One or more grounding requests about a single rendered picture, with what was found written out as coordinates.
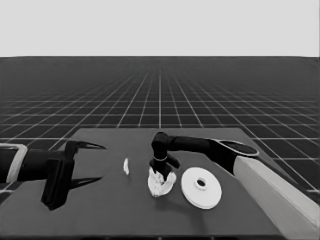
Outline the large thick white disc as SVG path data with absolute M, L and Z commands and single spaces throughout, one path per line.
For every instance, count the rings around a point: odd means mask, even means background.
M 204 210 L 214 208 L 222 198 L 218 179 L 200 167 L 190 167 L 182 174 L 181 190 L 192 205 Z

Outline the white round carrier with pins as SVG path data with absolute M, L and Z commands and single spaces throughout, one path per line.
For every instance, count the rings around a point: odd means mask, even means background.
M 155 181 L 156 181 L 155 177 L 148 176 L 148 180 L 147 180 L 148 188 L 149 188 L 149 185 L 155 185 Z M 160 187 L 160 196 L 168 194 L 173 188 L 174 184 L 171 185 L 166 181 L 164 186 Z

